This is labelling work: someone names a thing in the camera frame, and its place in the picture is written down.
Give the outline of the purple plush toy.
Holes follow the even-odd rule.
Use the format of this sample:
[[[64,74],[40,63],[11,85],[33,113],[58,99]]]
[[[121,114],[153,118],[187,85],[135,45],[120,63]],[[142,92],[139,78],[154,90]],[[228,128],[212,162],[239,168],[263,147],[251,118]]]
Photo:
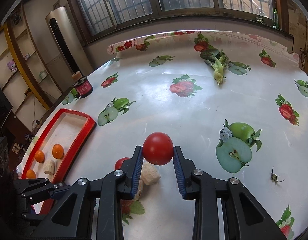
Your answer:
[[[13,74],[18,71],[14,60],[9,61],[6,65]]]

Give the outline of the green leafy vegetable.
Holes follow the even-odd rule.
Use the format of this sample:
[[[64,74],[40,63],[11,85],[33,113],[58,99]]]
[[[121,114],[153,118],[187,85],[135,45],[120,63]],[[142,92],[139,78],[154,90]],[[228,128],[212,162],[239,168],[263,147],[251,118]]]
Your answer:
[[[217,48],[207,49],[201,52],[200,57],[204,59],[207,65],[213,68],[213,78],[217,85],[222,84],[225,79],[224,71],[230,62],[224,50]]]

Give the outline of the orange mandarin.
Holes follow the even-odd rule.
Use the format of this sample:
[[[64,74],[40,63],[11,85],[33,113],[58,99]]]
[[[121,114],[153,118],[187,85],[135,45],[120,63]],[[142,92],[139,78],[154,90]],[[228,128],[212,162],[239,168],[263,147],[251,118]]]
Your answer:
[[[26,177],[27,179],[36,179],[36,173],[33,170],[28,169],[26,172]]]
[[[55,159],[62,159],[64,155],[64,148],[60,144],[55,144],[52,148],[52,155]]]
[[[44,159],[45,159],[44,152],[41,151],[41,150],[36,151],[36,153],[35,153],[35,160],[36,160],[38,163],[43,163],[43,162],[44,162]]]

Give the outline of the green bottle on sill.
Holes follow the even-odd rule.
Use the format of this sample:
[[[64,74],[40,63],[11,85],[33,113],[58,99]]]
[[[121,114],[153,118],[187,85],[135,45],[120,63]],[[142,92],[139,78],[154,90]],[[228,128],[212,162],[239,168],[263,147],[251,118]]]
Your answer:
[[[274,21],[273,27],[275,29],[279,29],[279,18],[278,18],[278,12],[276,8],[273,11],[273,21]]]

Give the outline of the fruit print tablecloth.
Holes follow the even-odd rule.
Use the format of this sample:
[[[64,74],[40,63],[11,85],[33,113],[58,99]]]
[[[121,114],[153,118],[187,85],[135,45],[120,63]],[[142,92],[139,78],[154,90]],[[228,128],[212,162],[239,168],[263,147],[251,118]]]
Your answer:
[[[211,48],[230,60],[220,85],[200,57]],[[213,178],[239,179],[285,239],[308,239],[308,76],[297,54],[261,36],[207,30],[127,38],[107,53],[88,78],[91,95],[59,104],[97,123],[67,183],[104,177],[162,132]]]

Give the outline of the beige corn block piece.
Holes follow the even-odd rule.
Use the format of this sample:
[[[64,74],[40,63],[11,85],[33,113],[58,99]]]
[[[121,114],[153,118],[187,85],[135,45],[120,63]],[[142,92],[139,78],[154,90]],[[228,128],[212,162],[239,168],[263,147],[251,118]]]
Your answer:
[[[154,165],[150,163],[144,163],[140,179],[145,185],[153,185],[160,180],[161,176]]]

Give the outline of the small green stem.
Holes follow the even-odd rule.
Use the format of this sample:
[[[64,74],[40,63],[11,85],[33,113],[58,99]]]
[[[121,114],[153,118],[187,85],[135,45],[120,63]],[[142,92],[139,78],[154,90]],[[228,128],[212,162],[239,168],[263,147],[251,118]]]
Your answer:
[[[279,175],[274,173],[274,168],[272,167],[271,173],[270,173],[270,181],[274,183],[275,185],[279,185],[279,183],[282,183],[283,181],[285,181],[285,179],[279,180],[279,177],[280,177]]]

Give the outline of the red tomato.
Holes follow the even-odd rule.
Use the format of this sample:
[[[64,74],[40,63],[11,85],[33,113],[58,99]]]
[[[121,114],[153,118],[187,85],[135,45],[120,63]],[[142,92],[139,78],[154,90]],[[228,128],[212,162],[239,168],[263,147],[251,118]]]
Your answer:
[[[165,165],[173,158],[173,142],[167,134],[154,132],[145,139],[142,153],[150,164]]]
[[[122,165],[123,165],[123,162],[124,162],[125,160],[129,160],[129,159],[130,159],[129,157],[123,157],[123,158],[117,160],[117,162],[115,163],[114,169],[115,169],[115,170],[121,169],[121,167],[122,167]]]

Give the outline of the wall shelving unit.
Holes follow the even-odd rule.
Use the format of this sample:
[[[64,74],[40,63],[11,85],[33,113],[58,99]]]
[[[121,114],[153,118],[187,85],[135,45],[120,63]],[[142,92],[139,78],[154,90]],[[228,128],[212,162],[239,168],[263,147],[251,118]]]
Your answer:
[[[11,60],[18,69],[14,74],[6,65]],[[62,94],[34,42],[22,5],[0,27],[0,89],[14,116],[32,132]]]

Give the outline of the tall standing air conditioner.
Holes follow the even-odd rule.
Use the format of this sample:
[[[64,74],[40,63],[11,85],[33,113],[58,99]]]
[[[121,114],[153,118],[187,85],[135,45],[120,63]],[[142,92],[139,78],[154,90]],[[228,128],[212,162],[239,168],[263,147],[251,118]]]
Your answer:
[[[74,74],[80,71],[84,76],[94,69],[70,22],[66,7],[59,7],[46,16],[46,23],[69,71]]]

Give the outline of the red rimmed tray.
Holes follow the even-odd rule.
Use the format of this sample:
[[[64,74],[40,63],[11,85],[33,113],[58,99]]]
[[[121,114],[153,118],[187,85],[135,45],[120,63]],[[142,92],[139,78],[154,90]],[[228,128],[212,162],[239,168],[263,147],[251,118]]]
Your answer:
[[[90,115],[59,109],[30,151],[21,178],[46,178],[53,184],[63,182],[95,127]]]

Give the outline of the dark jar with cork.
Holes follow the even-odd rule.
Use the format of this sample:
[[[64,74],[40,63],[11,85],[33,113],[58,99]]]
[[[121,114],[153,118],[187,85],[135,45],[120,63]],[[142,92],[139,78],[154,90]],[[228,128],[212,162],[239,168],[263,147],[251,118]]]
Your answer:
[[[88,81],[86,76],[82,75],[80,71],[75,72],[72,75],[72,80],[74,81],[74,88],[80,98],[86,98],[93,92],[91,83]]]

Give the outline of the small beige corn block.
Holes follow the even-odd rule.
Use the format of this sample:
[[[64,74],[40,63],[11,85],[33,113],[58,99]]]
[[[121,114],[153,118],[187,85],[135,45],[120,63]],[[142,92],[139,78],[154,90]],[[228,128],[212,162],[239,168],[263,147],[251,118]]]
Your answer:
[[[48,159],[44,162],[43,173],[47,175],[55,174],[55,162],[51,159]]]

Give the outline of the beige corn block chunk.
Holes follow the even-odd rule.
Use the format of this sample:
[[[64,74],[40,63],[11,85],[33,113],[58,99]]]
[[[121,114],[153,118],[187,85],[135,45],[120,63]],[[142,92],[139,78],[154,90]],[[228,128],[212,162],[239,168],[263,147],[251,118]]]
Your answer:
[[[138,185],[137,193],[136,193],[136,195],[133,198],[134,201],[137,201],[140,198],[140,196],[142,194],[142,191],[143,191],[143,188],[144,188],[144,182],[142,180],[140,180],[139,181],[139,185]]]

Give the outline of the barred window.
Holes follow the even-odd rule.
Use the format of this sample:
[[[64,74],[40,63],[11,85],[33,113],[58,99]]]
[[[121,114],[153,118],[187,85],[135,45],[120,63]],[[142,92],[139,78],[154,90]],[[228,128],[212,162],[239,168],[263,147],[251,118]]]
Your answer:
[[[67,0],[84,43],[147,22],[180,17],[216,17],[289,29],[287,0]]]

